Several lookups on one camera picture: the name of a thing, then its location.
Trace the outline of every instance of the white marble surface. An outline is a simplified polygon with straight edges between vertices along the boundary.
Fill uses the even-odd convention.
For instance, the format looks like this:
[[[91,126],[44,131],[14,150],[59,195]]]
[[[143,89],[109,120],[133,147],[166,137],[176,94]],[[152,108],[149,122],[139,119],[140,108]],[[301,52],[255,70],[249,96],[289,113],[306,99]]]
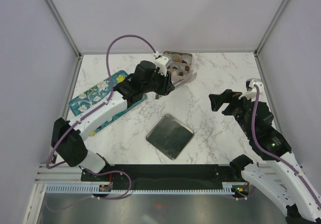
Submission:
[[[245,91],[245,80],[259,78],[252,53],[198,53],[194,71],[197,78],[159,100],[149,93],[147,100],[120,119],[89,137],[88,149],[104,156],[113,164],[228,164],[246,154],[264,163],[248,144],[248,140],[233,117],[211,111],[210,93],[219,94],[226,88]],[[149,54],[111,55],[110,69],[114,74],[134,72],[141,60],[153,61]],[[104,55],[84,56],[73,96],[107,78]],[[266,101],[265,94],[261,101]],[[171,114],[191,128],[195,135],[176,160],[170,160],[149,144],[145,137],[165,114]],[[69,111],[68,118],[73,118]]]

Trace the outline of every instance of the metal frame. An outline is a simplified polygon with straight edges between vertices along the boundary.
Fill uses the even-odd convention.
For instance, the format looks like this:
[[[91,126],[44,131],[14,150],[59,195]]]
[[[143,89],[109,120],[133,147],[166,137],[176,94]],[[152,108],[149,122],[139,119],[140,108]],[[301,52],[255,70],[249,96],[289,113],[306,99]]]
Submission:
[[[67,96],[65,98],[64,101],[64,106],[61,112],[61,116],[66,118],[68,115],[68,102],[70,101],[70,99],[72,98],[73,92],[74,92],[74,88],[77,82],[77,78],[78,78],[78,74],[80,71],[80,67],[82,64],[82,59],[83,59],[83,55],[92,55],[92,54],[105,54],[105,52],[86,52],[86,53],[80,53],[78,47],[76,46],[70,32],[68,31],[66,25],[64,24],[59,12],[57,11],[55,4],[53,3],[52,0],[44,0],[46,5],[48,6],[48,9],[51,11],[55,21],[57,22],[59,28],[61,29],[61,31],[63,32],[64,36],[66,37],[70,47],[72,48],[73,52],[75,53],[75,55],[77,56],[77,64],[75,65],[75,69],[74,69],[74,75],[72,77],[71,83],[70,83],[70,87],[67,93]],[[264,85],[266,86],[265,88],[265,92],[266,92],[266,96],[271,108],[271,111],[273,112],[273,114],[275,115],[275,125],[278,131],[281,132],[281,126],[279,124],[278,121],[278,114],[277,114],[277,109],[275,107],[274,104],[274,100],[273,97],[269,91],[269,84],[268,81],[266,80],[266,76],[264,74],[264,68],[261,64],[261,62],[259,61],[258,55],[261,52],[262,48],[264,47],[264,44],[266,43],[267,39],[269,38],[273,28],[275,27],[275,25],[277,24],[278,20],[280,19],[280,17],[282,16],[286,6],[288,5],[290,0],[282,0],[280,6],[278,7],[275,15],[273,16],[273,19],[271,20],[267,30],[265,31],[260,43],[258,44],[258,47],[256,50],[240,50],[240,51],[224,51],[224,50],[220,50],[220,51],[206,51],[206,52],[212,52],[212,53],[222,53],[222,52],[253,52],[254,53],[254,58],[260,73],[260,76],[262,78],[262,81],[264,83]],[[268,165],[264,164],[264,165],[260,165],[261,170],[266,174],[269,175],[274,181],[276,181],[277,183],[279,183],[280,185],[282,185],[282,182],[280,180],[280,178],[278,177],[278,175],[274,172],[273,169],[271,169]],[[52,170],[48,170],[46,168],[46,166],[44,164],[40,165],[39,167],[39,171],[35,180],[35,185],[30,197],[30,201],[28,204],[28,208],[26,210],[26,215],[24,218],[24,224],[27,223],[37,223],[37,220],[39,218],[39,214],[40,214],[40,210],[41,210],[41,206],[42,206],[42,202],[44,200],[44,194],[47,190],[47,186],[48,184],[60,184],[60,185],[73,185],[73,184],[77,184],[77,186],[82,186],[82,185],[88,185],[91,184],[91,182],[81,182],[80,180],[81,178],[81,170],[79,168],[72,168],[69,167],[68,165],[61,165],[55,169]]]

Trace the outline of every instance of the floral placemat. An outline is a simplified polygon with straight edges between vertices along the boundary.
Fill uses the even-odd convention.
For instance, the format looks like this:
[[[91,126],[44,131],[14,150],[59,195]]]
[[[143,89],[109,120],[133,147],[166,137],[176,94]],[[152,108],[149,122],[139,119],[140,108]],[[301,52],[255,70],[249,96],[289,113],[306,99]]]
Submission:
[[[127,76],[128,74],[123,70],[113,74],[111,76],[113,85],[115,86],[116,84],[122,82]],[[69,102],[69,108],[71,109],[74,116],[78,116],[81,113],[85,112],[90,107],[92,107],[94,104],[98,103],[104,97],[109,95],[109,93],[110,93],[110,82],[109,82],[109,78],[107,78],[102,82],[98,83],[97,85],[93,86],[89,90],[85,91],[84,93],[72,99]],[[112,122],[114,122],[115,120],[123,116],[125,113],[130,111],[132,108],[136,107],[138,104],[143,102],[146,98],[147,96],[146,94],[144,94],[142,100],[133,104],[131,107],[129,107],[125,111],[116,114],[114,117],[112,117],[111,121],[106,121],[105,123],[103,123],[90,136],[95,135],[97,132],[101,131],[103,128],[110,125]]]

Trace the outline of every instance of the gray wall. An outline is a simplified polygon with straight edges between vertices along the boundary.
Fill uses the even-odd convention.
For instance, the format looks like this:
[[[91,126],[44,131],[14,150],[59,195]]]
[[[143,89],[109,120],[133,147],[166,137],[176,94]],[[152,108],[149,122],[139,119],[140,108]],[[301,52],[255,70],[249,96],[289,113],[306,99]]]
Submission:
[[[43,0],[0,0],[0,222],[21,223],[76,57]]]
[[[81,52],[105,52],[124,34],[160,50],[254,51],[282,0],[53,0]],[[137,39],[113,52],[150,52]]]
[[[259,59],[282,131],[321,193],[321,0],[291,0]]]

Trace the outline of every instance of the gray floor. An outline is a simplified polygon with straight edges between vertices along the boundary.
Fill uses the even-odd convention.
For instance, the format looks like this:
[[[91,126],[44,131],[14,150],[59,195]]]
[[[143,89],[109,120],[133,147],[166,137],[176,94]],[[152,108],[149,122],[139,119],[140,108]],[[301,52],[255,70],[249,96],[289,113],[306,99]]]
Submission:
[[[84,195],[48,194],[51,208],[62,208]],[[88,199],[60,213],[42,211],[45,224],[286,224],[280,210],[260,191],[247,201],[217,195],[132,195],[121,200]]]

